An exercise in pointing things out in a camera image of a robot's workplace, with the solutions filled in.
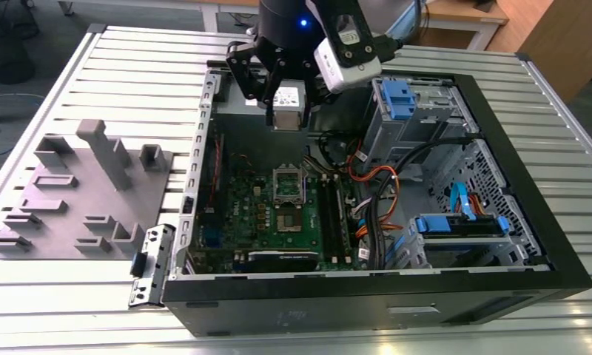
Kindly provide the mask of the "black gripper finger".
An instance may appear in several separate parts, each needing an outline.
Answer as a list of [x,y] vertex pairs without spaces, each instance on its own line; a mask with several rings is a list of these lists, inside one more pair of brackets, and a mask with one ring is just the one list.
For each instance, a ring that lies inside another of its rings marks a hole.
[[[265,108],[265,124],[273,125],[273,99],[283,81],[283,58],[276,52],[277,46],[268,40],[254,40],[250,43],[232,41],[226,46],[225,62],[234,81],[246,99],[254,99]],[[252,58],[256,57],[264,65],[268,75],[260,81],[250,71]]]
[[317,80],[320,70],[313,66],[311,61],[303,61],[301,63],[301,75],[305,85],[305,104],[301,115],[301,128],[307,128],[309,125],[309,119],[312,111],[321,104],[332,104],[339,94],[333,94],[325,86],[325,83]]

